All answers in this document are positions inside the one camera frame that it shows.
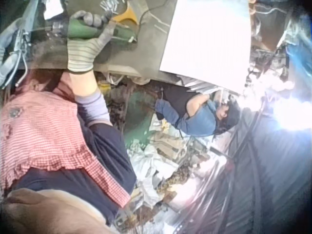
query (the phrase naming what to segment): wire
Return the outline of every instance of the wire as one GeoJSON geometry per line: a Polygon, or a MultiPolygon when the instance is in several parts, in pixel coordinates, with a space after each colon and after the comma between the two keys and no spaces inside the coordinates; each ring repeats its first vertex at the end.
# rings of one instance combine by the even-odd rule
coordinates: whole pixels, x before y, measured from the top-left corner
{"type": "Polygon", "coordinates": [[[167,5],[167,3],[169,2],[169,0],[165,0],[165,2],[162,4],[162,5],[159,5],[159,6],[156,6],[156,7],[152,7],[148,10],[146,10],[140,17],[140,21],[139,21],[139,24],[138,24],[138,31],[137,31],[137,34],[136,34],[136,39],[137,39],[137,42],[138,42],[138,35],[140,34],[140,31],[141,31],[141,27],[142,27],[142,21],[143,21],[143,18],[144,16],[149,13],[150,11],[153,11],[155,9],[158,9],[158,8],[161,8],[165,5],[167,5]]]}
{"type": "Polygon", "coordinates": [[[276,11],[280,11],[280,12],[282,12],[282,13],[284,13],[284,14],[287,14],[286,11],[284,11],[284,10],[282,10],[282,9],[280,9],[280,8],[277,8],[277,7],[272,8],[270,11],[267,11],[267,12],[262,12],[262,11],[255,11],[255,12],[258,13],[258,14],[267,15],[267,14],[272,13],[272,12],[275,11],[275,10],[276,10],[276,11]]]}

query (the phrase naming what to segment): woman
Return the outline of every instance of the woman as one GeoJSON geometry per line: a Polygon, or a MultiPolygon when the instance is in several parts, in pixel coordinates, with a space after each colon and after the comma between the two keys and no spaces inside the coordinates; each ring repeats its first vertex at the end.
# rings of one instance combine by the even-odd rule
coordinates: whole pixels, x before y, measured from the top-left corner
{"type": "MultiPolygon", "coordinates": [[[[72,17],[102,24],[84,11],[72,17]]],[[[1,224],[15,234],[112,233],[108,225],[130,199],[136,175],[93,73],[114,28],[68,40],[63,86],[25,89],[1,110],[1,224]]]]}
{"type": "Polygon", "coordinates": [[[165,118],[175,128],[194,137],[218,135],[238,124],[240,108],[230,99],[219,104],[209,94],[188,92],[180,86],[166,87],[163,98],[157,99],[155,111],[158,119],[165,118]]]}

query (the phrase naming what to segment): white glove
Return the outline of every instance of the white glove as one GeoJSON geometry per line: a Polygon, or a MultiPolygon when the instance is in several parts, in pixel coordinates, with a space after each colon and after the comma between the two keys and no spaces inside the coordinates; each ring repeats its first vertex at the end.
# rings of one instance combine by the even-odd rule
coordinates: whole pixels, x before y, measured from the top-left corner
{"type": "Polygon", "coordinates": [[[5,48],[11,43],[13,34],[18,30],[21,18],[15,20],[0,34],[0,86],[4,83],[6,76],[12,71],[17,63],[18,55],[11,54],[4,63],[2,63],[5,48]]]}
{"type": "MultiPolygon", "coordinates": [[[[71,18],[82,18],[89,26],[100,27],[107,22],[106,17],[92,15],[89,12],[78,11],[71,18]]],[[[84,73],[93,69],[93,62],[104,46],[111,40],[116,23],[110,21],[98,38],[89,40],[68,39],[68,70],[74,73],[84,73]]]]}

